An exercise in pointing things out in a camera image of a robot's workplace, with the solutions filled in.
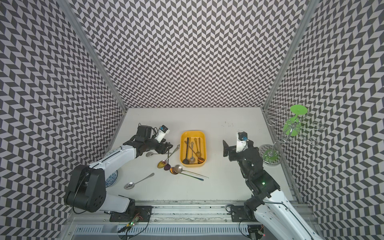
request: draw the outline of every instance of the yellow tray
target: yellow tray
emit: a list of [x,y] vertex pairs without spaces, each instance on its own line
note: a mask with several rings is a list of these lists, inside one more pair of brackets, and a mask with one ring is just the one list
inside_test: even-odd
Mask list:
[[[193,150],[197,152],[197,149],[201,152],[201,157],[205,159],[203,163],[198,163],[197,161],[197,156],[196,154],[192,153],[191,148],[188,148],[188,159],[193,157],[196,159],[194,163],[190,164],[184,164],[183,160],[185,159],[185,154],[187,151],[187,145],[185,144],[184,141],[189,138],[189,145],[191,146],[191,141],[194,143],[193,145]],[[202,131],[186,131],[181,135],[181,141],[180,141],[180,162],[183,164],[185,167],[201,167],[205,164],[207,161],[207,147],[205,145],[205,135]]]

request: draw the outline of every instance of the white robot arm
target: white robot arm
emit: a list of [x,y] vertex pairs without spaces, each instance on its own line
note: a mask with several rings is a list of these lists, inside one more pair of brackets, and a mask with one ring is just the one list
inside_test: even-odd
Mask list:
[[263,170],[263,159],[246,132],[237,134],[236,146],[223,140],[223,156],[237,161],[252,197],[244,203],[249,220],[262,223],[279,240],[321,240],[285,197],[276,181]]
[[89,212],[126,212],[131,200],[108,194],[105,180],[121,166],[146,151],[156,150],[164,154],[172,148],[173,145],[164,139],[169,132],[164,125],[151,137],[152,130],[155,131],[150,126],[139,125],[135,136],[122,146],[109,151],[103,159],[89,166],[76,166],[65,190],[64,203],[72,206],[74,213],[77,213],[74,207]]

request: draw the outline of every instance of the metal spoon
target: metal spoon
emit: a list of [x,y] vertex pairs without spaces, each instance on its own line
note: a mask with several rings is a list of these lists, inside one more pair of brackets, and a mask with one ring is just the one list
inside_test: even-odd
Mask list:
[[[195,145],[196,145],[196,148],[197,148],[197,138],[195,138]],[[201,157],[201,152],[199,151],[199,148],[197,148],[197,152],[196,152],[196,156],[197,157]]]
[[138,184],[139,182],[141,181],[144,181],[146,180],[147,178],[150,178],[150,177],[153,177],[155,175],[155,173],[151,173],[148,177],[144,178],[143,180],[140,180],[138,181],[137,183],[133,183],[133,182],[130,182],[130,183],[127,183],[125,186],[124,186],[124,189],[132,189],[136,184]]
[[190,163],[194,163],[195,162],[195,158],[193,157],[193,153],[192,153],[192,157],[189,159],[189,162]]
[[185,154],[185,159],[183,160],[184,164],[189,164],[189,159],[188,159],[188,147],[189,147],[189,137],[187,137],[187,140],[184,141],[187,144],[187,153]]
[[[169,171],[170,171],[172,174],[174,174],[174,175],[178,174],[178,173],[175,171],[175,168],[174,168],[174,167],[171,167]],[[184,174],[184,173],[180,173],[180,174],[183,174],[183,175],[185,175],[185,176],[189,176],[189,177],[196,178],[196,179],[198,179],[198,180],[200,180],[200,181],[204,181],[204,179],[202,179],[202,178],[194,177],[194,176],[191,176],[191,175],[188,175],[188,174]]]
[[184,171],[184,172],[188,172],[188,173],[191,173],[191,174],[195,174],[195,175],[200,176],[200,177],[209,178],[209,177],[206,177],[206,176],[203,176],[203,175],[194,173],[194,172],[190,172],[190,171],[183,170],[183,166],[181,166],[181,165],[176,165],[176,166],[174,166],[174,169],[175,169],[175,172],[177,172],[177,173],[181,173],[181,172]]
[[155,154],[160,154],[160,153],[147,152],[147,154],[145,156],[150,157],[150,156],[155,155]]
[[202,157],[198,157],[198,158],[197,158],[197,163],[198,163],[198,164],[201,164],[201,163],[203,163],[204,161],[205,161],[205,159],[202,158]]
[[166,160],[162,160],[162,161],[160,161],[158,164],[157,164],[157,168],[163,168],[164,167],[164,169],[165,169],[165,166],[167,166],[167,165],[169,165],[168,164],[168,160],[169,160],[169,158],[172,156],[172,154],[174,154],[177,150],[179,150],[180,149],[180,144],[179,145],[177,145],[177,147],[175,148],[175,150],[173,150],[173,152],[168,156],[168,158],[166,159]]

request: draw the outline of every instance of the zigzag pattern wallpaper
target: zigzag pattern wallpaper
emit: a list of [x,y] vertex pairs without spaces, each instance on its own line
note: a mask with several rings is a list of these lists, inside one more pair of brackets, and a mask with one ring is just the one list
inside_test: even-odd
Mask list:
[[378,0],[321,1],[268,110],[284,121],[279,105],[302,104],[306,126],[326,126],[283,144],[326,239],[384,239],[383,11]]
[[54,0],[2,0],[0,39],[0,239],[55,238],[122,109]]
[[69,0],[132,108],[262,106],[308,0]]

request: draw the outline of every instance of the white tabletop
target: white tabletop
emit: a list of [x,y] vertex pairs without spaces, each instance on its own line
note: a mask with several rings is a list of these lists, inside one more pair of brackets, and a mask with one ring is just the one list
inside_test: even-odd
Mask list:
[[[113,148],[120,146],[136,134],[137,126],[159,127],[165,125],[170,133],[165,136],[174,147],[180,144],[180,136],[188,130],[204,132],[207,141],[207,160],[202,167],[184,168],[205,175],[200,181],[184,175],[172,175],[158,169],[159,161],[166,155],[145,154],[130,161],[118,170],[118,179],[107,192],[136,200],[247,200],[251,191],[245,184],[237,162],[223,157],[225,140],[230,146],[236,144],[237,132],[245,131],[254,146],[272,144],[260,108],[130,108],[118,132]],[[180,152],[169,160],[171,166],[180,164]],[[288,200],[293,200],[281,166],[266,166],[264,169],[276,180]],[[138,182],[151,173],[155,175],[125,190],[128,182]]]

